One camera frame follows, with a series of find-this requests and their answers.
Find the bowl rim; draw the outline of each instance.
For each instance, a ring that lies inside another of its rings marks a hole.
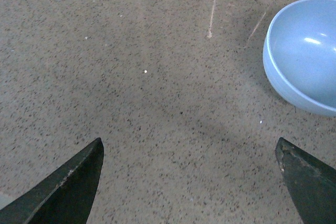
[[[297,5],[297,4],[300,4],[302,2],[306,2],[306,1],[316,1],[316,0],[298,0],[298,1],[295,1],[289,5],[286,5],[284,8],[282,8],[275,16],[274,18],[272,19],[269,27],[268,27],[268,31],[267,31],[267,34],[266,34],[266,47],[267,47],[267,51],[268,51],[268,55],[269,55],[269,58],[272,62],[272,65],[274,66],[275,70],[277,71],[277,73],[280,75],[281,79],[296,93],[298,94],[299,96],[303,97],[304,99],[306,99],[307,101],[325,109],[325,110],[329,110],[329,111],[333,111],[333,112],[336,112],[336,108],[332,107],[332,106],[329,106],[329,105],[325,105],[321,102],[318,102],[316,100],[314,100],[313,98],[309,97],[308,95],[304,94],[303,92],[301,92],[299,89],[297,89],[292,83],[290,83],[290,81],[284,76],[284,74],[280,71],[278,65],[276,64],[274,58],[273,58],[273,54],[272,54],[272,51],[271,51],[271,46],[270,46],[270,34],[271,34],[271,31],[272,31],[272,28],[273,28],[273,25],[274,23],[276,22],[276,20],[278,19],[278,17],[287,9],[289,9],[290,7],[292,7],[293,5]]]

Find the bowl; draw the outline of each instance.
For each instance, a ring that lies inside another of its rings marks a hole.
[[[264,69],[274,89],[311,113],[336,116],[336,0],[299,0],[269,25]]]

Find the floor scratch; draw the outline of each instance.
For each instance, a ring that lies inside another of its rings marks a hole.
[[[254,29],[253,29],[252,33],[250,34],[250,36],[248,36],[248,39],[247,39],[247,41],[246,41],[246,45],[247,45],[247,43],[249,42],[249,40],[251,39],[251,37],[253,36],[253,34],[254,34],[254,33],[256,32],[256,30],[258,29],[258,27],[259,27],[261,21],[264,19],[265,15],[266,15],[267,11],[268,11],[268,7],[267,7],[266,11],[264,12],[264,14],[262,15],[262,17],[260,18],[260,20],[258,21],[258,23],[256,24],[256,26],[254,27]]]
[[[210,25],[209,25],[208,35],[207,35],[208,38],[212,37],[211,29],[212,29],[212,21],[214,19],[215,6],[216,6],[216,0],[214,0],[214,3],[212,4],[212,11],[211,11],[211,17],[210,17]]]

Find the speckled floor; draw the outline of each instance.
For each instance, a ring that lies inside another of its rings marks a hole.
[[[1,0],[0,192],[99,136],[88,223],[301,223],[277,139],[336,167],[336,120],[264,74],[268,25],[293,1]]]

